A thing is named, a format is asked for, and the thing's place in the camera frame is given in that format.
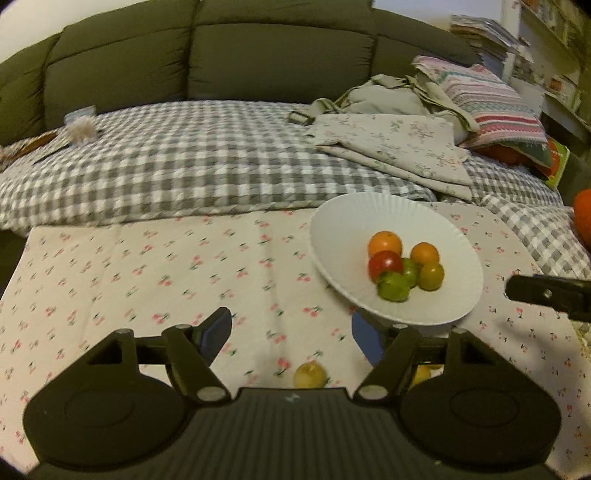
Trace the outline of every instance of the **white bowl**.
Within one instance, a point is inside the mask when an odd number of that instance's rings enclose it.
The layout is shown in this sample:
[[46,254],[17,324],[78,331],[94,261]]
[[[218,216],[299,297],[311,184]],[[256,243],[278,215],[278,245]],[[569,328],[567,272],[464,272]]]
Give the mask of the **white bowl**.
[[[407,301],[381,299],[367,270],[372,235],[390,230],[402,240],[402,256],[414,245],[435,245],[445,269],[437,291],[411,290]],[[322,204],[311,220],[310,251],[326,280],[368,312],[408,325],[442,325],[468,314],[482,294],[482,265],[470,242],[430,208],[386,193],[352,193]]]

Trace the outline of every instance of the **striped pillow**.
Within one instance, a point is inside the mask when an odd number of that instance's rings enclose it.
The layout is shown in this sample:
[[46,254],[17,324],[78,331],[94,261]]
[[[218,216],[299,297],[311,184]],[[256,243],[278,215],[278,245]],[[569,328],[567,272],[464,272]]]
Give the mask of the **striped pillow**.
[[480,133],[459,146],[475,150],[503,145],[544,167],[552,166],[544,127],[519,94],[482,65],[460,67],[418,56],[413,65],[441,86],[453,103],[471,114]]

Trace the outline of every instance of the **red tomato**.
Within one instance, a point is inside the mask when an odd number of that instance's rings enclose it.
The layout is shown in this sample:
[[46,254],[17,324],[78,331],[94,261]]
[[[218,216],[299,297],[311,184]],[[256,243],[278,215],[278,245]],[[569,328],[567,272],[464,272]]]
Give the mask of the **red tomato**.
[[400,255],[395,252],[383,251],[376,253],[368,262],[368,272],[371,281],[376,283],[380,273],[391,271],[391,272],[404,272],[404,264]]

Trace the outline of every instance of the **cherry print tablecloth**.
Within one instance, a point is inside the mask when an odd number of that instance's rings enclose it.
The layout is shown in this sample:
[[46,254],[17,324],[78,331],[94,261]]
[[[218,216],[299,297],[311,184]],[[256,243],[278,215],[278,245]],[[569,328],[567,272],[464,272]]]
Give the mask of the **cherry print tablecloth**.
[[[537,270],[531,256],[484,208],[431,207],[469,238],[484,269],[480,302],[456,324],[557,401],[563,426],[548,465],[565,479],[591,473],[591,362],[564,316],[503,294],[507,276]],[[313,213],[35,228],[1,303],[2,455],[22,470],[36,464],[22,429],[27,401],[108,333],[130,327],[136,336],[157,335],[178,323],[198,325],[219,306],[232,311],[233,331],[212,368],[233,393],[290,388],[294,370],[312,358],[326,367],[328,386],[353,391],[371,367],[350,333],[353,307],[309,257]],[[161,368],[142,371],[167,380]]]

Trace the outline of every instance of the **green sofa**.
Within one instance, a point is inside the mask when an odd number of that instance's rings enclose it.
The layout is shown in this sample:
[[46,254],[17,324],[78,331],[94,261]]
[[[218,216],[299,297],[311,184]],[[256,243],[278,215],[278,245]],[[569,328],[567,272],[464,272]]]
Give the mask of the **green sofa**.
[[[88,105],[336,99],[378,73],[413,74],[419,54],[479,61],[451,33],[368,0],[149,0],[69,25],[0,64],[0,145]],[[581,182],[586,166],[577,165],[568,177],[580,188],[591,174]]]

